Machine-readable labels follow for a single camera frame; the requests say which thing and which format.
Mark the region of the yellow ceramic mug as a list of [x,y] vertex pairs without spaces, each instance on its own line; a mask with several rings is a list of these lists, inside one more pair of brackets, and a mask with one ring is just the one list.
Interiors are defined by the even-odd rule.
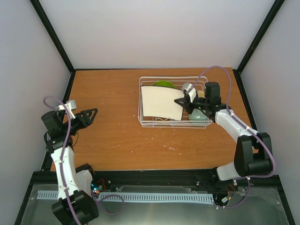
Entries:
[[198,90],[198,91],[197,91],[197,95],[198,95],[198,97],[200,97],[200,98],[204,98],[204,97],[205,97],[205,93],[204,93],[203,91],[201,91],[201,90]]

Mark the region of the light green ceramic bowl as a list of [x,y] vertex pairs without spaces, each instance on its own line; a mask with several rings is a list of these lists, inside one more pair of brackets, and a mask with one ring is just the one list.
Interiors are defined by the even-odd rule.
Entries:
[[201,110],[198,109],[194,109],[193,112],[188,115],[188,119],[196,122],[209,121],[209,118]]

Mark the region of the white square plate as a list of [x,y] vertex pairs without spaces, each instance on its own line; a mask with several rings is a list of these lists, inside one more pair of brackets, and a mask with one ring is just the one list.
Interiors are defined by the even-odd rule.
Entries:
[[174,100],[183,98],[183,91],[169,87],[142,86],[141,95],[143,117],[182,119],[183,108]]

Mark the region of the green plastic plate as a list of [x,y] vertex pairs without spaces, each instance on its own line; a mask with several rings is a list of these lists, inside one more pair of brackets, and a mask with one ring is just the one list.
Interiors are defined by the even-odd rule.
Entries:
[[157,81],[153,84],[153,86],[175,88],[175,86],[169,81]]

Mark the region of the white wire dish rack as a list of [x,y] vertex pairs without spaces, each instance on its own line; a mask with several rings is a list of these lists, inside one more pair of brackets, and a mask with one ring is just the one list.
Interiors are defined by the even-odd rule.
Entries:
[[[139,78],[139,85],[150,86],[157,81],[169,81],[176,89],[181,89],[183,84],[194,84],[197,76],[142,76]],[[142,127],[158,127],[158,128],[206,128],[212,124],[212,120],[204,122],[196,122],[188,119],[188,113],[183,110],[181,120],[171,120],[159,117],[143,117],[142,95],[139,88],[139,108],[138,120]]]

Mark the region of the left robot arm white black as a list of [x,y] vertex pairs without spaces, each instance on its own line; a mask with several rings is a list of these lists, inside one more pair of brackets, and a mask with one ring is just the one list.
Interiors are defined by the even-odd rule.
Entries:
[[96,108],[84,110],[67,122],[62,122],[56,111],[41,117],[50,136],[46,151],[54,162],[58,182],[58,200],[52,205],[52,212],[63,225],[85,225],[99,216],[91,196],[98,178],[89,164],[75,167],[72,139],[80,129],[93,123],[97,112]]

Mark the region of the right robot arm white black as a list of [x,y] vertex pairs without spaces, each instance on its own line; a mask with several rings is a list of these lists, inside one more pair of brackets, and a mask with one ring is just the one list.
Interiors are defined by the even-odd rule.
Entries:
[[184,97],[174,100],[175,103],[188,114],[200,110],[207,118],[221,126],[236,143],[234,160],[216,168],[220,181],[268,178],[274,174],[275,161],[271,153],[270,136],[247,126],[227,104],[222,103],[217,82],[205,84],[204,97],[199,97],[190,83],[185,83],[182,91]]

